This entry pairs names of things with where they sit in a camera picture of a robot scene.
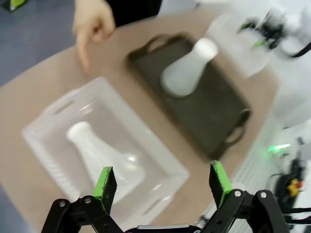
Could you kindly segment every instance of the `white erlenmeyer flask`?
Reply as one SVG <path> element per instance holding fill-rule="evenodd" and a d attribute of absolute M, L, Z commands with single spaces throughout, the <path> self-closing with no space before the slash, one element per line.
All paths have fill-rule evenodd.
<path fill-rule="evenodd" d="M 118 202 L 142 181 L 143 169 L 133 162 L 130 155 L 120 153 L 101 140 L 88 122 L 83 121 L 71 126 L 67 131 L 67 139 L 78 149 L 93 186 L 96 185 L 104 167 L 113 167 L 118 184 L 114 202 Z"/>
<path fill-rule="evenodd" d="M 163 89 L 174 97 L 191 94 L 197 87 L 206 64 L 218 53 L 214 42 L 202 38 L 192 51 L 165 68 L 161 77 Z"/>

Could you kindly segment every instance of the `green led light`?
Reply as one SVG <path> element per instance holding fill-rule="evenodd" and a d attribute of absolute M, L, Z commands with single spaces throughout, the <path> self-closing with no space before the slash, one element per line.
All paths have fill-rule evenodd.
<path fill-rule="evenodd" d="M 287 147 L 290 147 L 290 144 L 283 144 L 283 145 L 278 145 L 278 146 L 271 146 L 268 151 L 272 152 L 279 152 L 281 149 L 285 149 Z"/>

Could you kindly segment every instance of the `floor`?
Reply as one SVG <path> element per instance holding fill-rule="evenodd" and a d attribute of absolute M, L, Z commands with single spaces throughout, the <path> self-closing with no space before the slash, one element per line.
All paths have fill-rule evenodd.
<path fill-rule="evenodd" d="M 0 85 L 72 46 L 73 0 L 29 0 L 9 13 L 0 8 Z"/>
<path fill-rule="evenodd" d="M 0 185 L 0 229 L 3 233 L 34 233 L 20 216 Z"/>

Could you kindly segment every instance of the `finger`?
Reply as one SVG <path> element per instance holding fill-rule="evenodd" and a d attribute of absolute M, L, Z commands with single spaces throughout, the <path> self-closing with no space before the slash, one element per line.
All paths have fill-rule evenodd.
<path fill-rule="evenodd" d="M 92 36 L 92 41 L 96 43 L 101 43 L 104 39 L 104 30 L 101 26 L 100 29 L 97 29 L 94 35 Z"/>
<path fill-rule="evenodd" d="M 77 19 L 76 19 L 76 15 L 75 15 L 74 16 L 74 20 L 73 20 L 73 26 L 72 26 L 72 34 L 74 36 L 77 35 L 77 24 L 76 24 L 76 21 L 77 21 Z"/>
<path fill-rule="evenodd" d="M 103 9 L 103 12 L 101 13 L 101 21 L 103 25 L 104 36 L 109 37 L 116 28 L 112 10 L 109 5 Z"/>
<path fill-rule="evenodd" d="M 81 30 L 79 30 L 77 34 L 77 49 L 78 49 L 78 55 L 79 59 L 81 61 L 81 64 L 84 68 L 85 72 L 89 71 L 89 58 L 87 53 L 87 44 L 89 43 L 89 40 L 92 36 L 92 28 L 85 27 Z"/>

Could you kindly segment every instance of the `tray handle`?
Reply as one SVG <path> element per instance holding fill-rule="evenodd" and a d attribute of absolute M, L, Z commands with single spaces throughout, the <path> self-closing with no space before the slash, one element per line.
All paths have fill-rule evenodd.
<path fill-rule="evenodd" d="M 70 107 L 70 105 L 74 103 L 75 95 L 78 91 L 79 89 L 69 91 L 66 95 L 62 96 L 57 101 L 48 106 L 46 109 L 44 109 L 41 115 L 44 117 L 57 115 L 64 109 Z"/>
<path fill-rule="evenodd" d="M 231 142 L 223 142 L 215 151 L 214 153 L 212 153 L 211 155 L 211 158 L 212 159 L 219 159 L 221 156 L 223 156 L 223 154 L 226 152 L 227 149 L 229 149 L 231 146 L 237 144 L 244 136 L 245 134 L 245 130 L 246 130 L 246 125 L 245 123 L 247 122 L 247 120 L 249 119 L 249 117 L 251 116 L 252 114 L 252 110 L 247 108 L 247 109 L 244 109 L 240 112 L 241 114 L 241 117 L 240 117 L 240 120 L 239 122 L 236 124 L 235 128 L 232 130 L 232 132 L 237 129 L 238 127 L 241 128 L 241 132 L 239 134 L 239 136 L 237 136 L 236 139 L 234 139 L 233 141 Z"/>
<path fill-rule="evenodd" d="M 153 38 L 151 38 L 147 44 L 145 44 L 142 48 L 141 51 L 145 52 L 145 53 L 150 53 L 152 52 L 152 50 L 150 50 L 150 47 L 153 43 L 157 42 L 157 41 L 164 41 L 165 44 L 168 42 L 168 39 L 170 38 L 170 36 L 168 34 L 160 34 L 157 35 Z"/>

